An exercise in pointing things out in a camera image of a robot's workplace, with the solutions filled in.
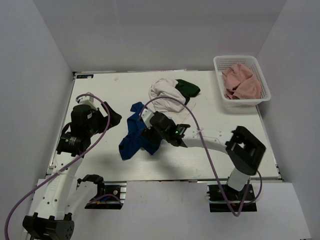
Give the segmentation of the blue t-shirt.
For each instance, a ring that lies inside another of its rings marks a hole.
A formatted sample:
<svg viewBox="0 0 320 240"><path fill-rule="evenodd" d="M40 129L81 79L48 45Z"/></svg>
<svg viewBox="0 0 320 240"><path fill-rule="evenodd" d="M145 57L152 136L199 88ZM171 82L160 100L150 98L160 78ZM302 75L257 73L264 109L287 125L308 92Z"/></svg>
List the blue t-shirt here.
<svg viewBox="0 0 320 240"><path fill-rule="evenodd" d="M136 102L130 108L133 114L127 119L128 133L118 145L119 153L123 161L131 159L140 149L144 149L150 155L154 155L160 147L160 139L157 139L154 144L141 136L141 132L146 128L146 125L139 120L139 115L143 107L144 104L142 102Z"/></svg>

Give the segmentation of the white green-sleeved printed t-shirt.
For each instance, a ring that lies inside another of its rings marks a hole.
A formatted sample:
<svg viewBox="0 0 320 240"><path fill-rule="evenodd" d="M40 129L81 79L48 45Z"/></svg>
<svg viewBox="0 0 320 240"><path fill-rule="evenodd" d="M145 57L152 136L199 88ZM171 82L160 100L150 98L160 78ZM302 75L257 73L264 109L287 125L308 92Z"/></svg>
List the white green-sleeved printed t-shirt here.
<svg viewBox="0 0 320 240"><path fill-rule="evenodd" d="M155 111L183 123L190 115L185 107L192 110L200 92L197 85L183 79L161 78L151 85L148 95Z"/></svg>

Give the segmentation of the pink t-shirt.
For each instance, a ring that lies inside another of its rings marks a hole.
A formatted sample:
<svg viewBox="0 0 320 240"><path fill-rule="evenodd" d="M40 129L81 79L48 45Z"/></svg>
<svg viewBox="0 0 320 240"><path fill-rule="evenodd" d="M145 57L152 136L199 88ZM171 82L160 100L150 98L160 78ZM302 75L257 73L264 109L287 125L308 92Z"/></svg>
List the pink t-shirt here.
<svg viewBox="0 0 320 240"><path fill-rule="evenodd" d="M256 75L244 64L236 63L222 71L229 100L253 100L261 97L262 87Z"/></svg>

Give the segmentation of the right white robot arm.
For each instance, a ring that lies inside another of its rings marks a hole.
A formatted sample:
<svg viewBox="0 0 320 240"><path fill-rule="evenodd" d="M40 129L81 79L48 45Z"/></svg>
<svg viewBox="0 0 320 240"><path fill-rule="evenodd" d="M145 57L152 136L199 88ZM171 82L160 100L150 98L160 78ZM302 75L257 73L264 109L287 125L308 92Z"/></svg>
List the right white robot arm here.
<svg viewBox="0 0 320 240"><path fill-rule="evenodd" d="M189 124L175 124L165 114L145 109L139 117L145 124L141 132L146 140L155 143L164 140L174 147L204 148L225 153L234 165L227 183L226 195L236 200L244 193L251 176L256 175L265 154L265 145L244 126L231 132L205 132Z"/></svg>

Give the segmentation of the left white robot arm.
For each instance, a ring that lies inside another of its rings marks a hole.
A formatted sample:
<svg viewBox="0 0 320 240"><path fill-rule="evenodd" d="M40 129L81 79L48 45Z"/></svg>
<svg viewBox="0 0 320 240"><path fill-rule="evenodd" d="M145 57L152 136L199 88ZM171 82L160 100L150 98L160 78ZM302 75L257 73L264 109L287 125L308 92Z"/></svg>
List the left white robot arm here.
<svg viewBox="0 0 320 240"><path fill-rule="evenodd" d="M22 222L32 240L71 239L75 212L105 196L103 177L87 174L76 178L92 136L117 126L122 119L107 102L101 106L106 116L92 100L80 100L73 107L71 121L63 127L54 154L53 179L45 183L45 192L34 213L25 216Z"/></svg>

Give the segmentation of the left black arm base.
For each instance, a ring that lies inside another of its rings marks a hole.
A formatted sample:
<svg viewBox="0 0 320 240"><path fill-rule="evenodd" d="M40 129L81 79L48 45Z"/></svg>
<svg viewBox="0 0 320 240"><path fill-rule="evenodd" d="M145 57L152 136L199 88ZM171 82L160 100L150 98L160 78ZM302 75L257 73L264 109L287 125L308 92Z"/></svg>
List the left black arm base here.
<svg viewBox="0 0 320 240"><path fill-rule="evenodd" d="M105 182L104 189L99 189L96 196L86 203L86 210L121 210L127 192L126 182Z"/></svg>

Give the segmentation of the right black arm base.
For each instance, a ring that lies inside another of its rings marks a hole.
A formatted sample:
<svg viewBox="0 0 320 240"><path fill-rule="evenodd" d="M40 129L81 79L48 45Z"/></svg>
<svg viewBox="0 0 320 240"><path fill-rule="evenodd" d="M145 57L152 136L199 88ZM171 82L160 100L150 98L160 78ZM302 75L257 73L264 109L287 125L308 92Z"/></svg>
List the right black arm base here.
<svg viewBox="0 0 320 240"><path fill-rule="evenodd" d="M242 191L238 192L223 185L227 199L230 201L230 205L233 210L237 213L240 208L241 200L244 196L246 188L244 187ZM223 198L221 190L217 184L210 184L207 186L207 199L209 202L209 210L211 213L227 213L231 212L227 206L226 201ZM244 204L242 206L242 212L257 212L257 205L254 202L255 192L253 186L250 184L248 188L247 195L245 197Z"/></svg>

